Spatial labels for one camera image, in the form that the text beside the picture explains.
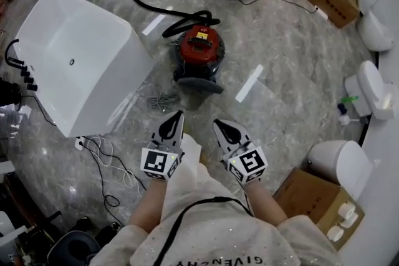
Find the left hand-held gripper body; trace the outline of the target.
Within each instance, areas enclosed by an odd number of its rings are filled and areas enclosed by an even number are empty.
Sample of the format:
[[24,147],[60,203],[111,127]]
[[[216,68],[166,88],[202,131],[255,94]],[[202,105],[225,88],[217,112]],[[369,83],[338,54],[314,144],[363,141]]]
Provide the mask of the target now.
[[150,178],[168,181],[180,165],[184,154],[181,148],[142,148],[140,170]]

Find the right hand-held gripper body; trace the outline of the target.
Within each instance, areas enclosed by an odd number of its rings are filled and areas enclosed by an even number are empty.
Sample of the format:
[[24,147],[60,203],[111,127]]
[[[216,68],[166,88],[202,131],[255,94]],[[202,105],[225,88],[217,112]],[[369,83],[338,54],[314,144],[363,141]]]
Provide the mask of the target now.
[[237,179],[239,184],[248,184],[260,179],[268,167],[264,152],[260,146],[226,160],[227,170]]

